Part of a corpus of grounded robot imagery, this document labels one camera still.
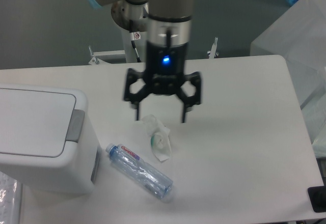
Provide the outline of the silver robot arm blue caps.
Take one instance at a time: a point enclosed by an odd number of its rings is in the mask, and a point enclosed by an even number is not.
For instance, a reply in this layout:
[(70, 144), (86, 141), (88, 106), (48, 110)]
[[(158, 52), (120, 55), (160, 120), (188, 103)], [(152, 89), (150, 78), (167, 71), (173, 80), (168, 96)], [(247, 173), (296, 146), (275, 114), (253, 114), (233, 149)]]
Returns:
[(135, 23), (146, 20), (145, 70), (128, 69), (123, 99), (140, 109), (150, 94), (176, 95), (186, 113), (201, 103), (201, 75), (185, 74), (195, 0), (88, 0), (95, 8), (125, 3), (124, 18), (135, 31)]

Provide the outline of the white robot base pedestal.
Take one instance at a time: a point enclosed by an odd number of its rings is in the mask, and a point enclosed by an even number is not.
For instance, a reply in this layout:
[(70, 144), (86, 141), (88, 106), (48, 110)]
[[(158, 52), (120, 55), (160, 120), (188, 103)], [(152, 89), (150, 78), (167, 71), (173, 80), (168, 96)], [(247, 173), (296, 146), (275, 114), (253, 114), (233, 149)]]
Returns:
[(141, 62), (146, 60), (147, 32), (133, 32), (121, 29), (123, 48), (127, 63), (137, 63), (137, 57)]

